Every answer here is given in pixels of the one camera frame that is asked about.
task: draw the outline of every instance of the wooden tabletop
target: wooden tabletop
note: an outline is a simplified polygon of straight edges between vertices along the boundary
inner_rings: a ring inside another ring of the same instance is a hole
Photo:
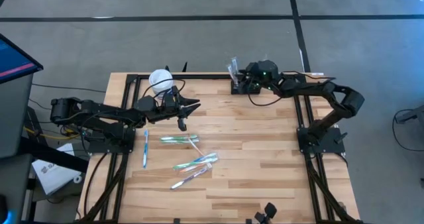
[[[120,107],[125,86],[125,73],[112,73],[105,104]],[[136,132],[133,153],[129,156],[119,223],[245,223],[271,202],[278,212],[273,223],[314,223],[311,194],[305,161],[298,151],[295,130],[298,127],[293,99],[282,99],[274,105],[257,107],[245,95],[231,95],[229,80],[186,80],[181,94],[200,99],[201,106],[185,121],[187,132],[178,129],[176,119],[148,124],[149,152],[147,169],[142,167],[144,128]],[[143,80],[140,95],[149,86]],[[257,103],[269,103],[277,97],[262,89],[253,95]],[[303,114],[305,106],[301,98]],[[311,97],[314,117],[331,111],[320,97]],[[176,190],[183,180],[172,166],[192,161],[199,154],[186,144],[162,144],[165,135],[196,134],[196,145],[205,153],[216,152],[220,160],[211,172],[195,178]],[[89,162],[91,176],[101,154]],[[346,164],[334,154],[323,156],[330,190],[348,213],[359,218]],[[110,155],[96,172],[88,197],[88,208],[105,188]],[[85,181],[83,194],[88,181]],[[321,212],[326,217],[323,197],[319,192]],[[78,207],[82,214],[84,197]],[[112,216],[115,194],[112,194],[108,217]]]

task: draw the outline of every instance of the wooden plank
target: wooden plank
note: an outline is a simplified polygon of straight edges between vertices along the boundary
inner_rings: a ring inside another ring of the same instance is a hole
[[[105,103],[120,106],[127,74],[111,74]],[[149,86],[142,81],[140,95]],[[201,106],[187,121],[181,132],[176,119],[147,124],[149,129],[148,165],[142,167],[144,129],[136,132],[134,150],[129,156],[119,223],[244,223],[257,211],[263,212],[268,202],[278,212],[274,223],[312,223],[311,194],[303,155],[298,151],[297,117],[293,99],[282,99],[268,107],[253,106],[246,96],[230,94],[229,80],[187,80],[182,91],[186,98],[200,99]],[[252,96],[257,103],[275,100],[264,90]],[[305,121],[303,98],[301,108]],[[322,97],[311,97],[315,118],[331,111]],[[213,169],[176,190],[170,187],[190,174],[172,169],[174,165],[192,161],[199,153],[189,144],[164,144],[166,135],[199,135],[199,149],[216,152],[219,161]],[[87,177],[101,155],[89,162]],[[346,205],[350,215],[359,218],[346,164],[336,155],[323,157],[331,191]],[[110,155],[94,175],[87,206],[90,208],[104,190]],[[112,216],[115,196],[109,202],[107,216]],[[321,211],[323,198],[319,192]],[[83,214],[83,198],[79,203]]]

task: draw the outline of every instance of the blue toothbrush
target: blue toothbrush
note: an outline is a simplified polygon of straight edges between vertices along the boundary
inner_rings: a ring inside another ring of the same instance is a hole
[[[148,151],[148,130],[144,131],[144,137],[146,137],[146,142],[144,144],[144,157],[143,157],[143,168],[146,168],[147,164],[147,151]]]

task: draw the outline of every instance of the gray floor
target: gray floor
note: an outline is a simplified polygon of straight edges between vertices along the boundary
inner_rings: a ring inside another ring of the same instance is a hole
[[[297,0],[300,15],[424,13],[424,0]],[[6,0],[0,17],[291,14],[289,0]],[[336,76],[366,99],[357,117],[340,122],[349,173],[361,214],[370,223],[424,223],[424,156],[401,149],[391,130],[399,109],[424,104],[424,20],[302,21],[313,72]],[[34,82],[105,89],[110,72],[150,72],[165,65],[225,71],[263,57],[281,70],[302,71],[293,21],[0,23],[45,70]],[[54,97],[102,101],[103,95],[33,87],[48,106]],[[40,120],[48,113],[36,108]],[[401,142],[424,149],[412,121],[396,126]],[[38,206],[37,221],[71,221],[78,199]]]

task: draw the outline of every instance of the monitor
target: monitor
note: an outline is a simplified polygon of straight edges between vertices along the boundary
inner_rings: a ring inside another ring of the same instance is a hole
[[[42,69],[34,58],[0,34],[0,84]]]

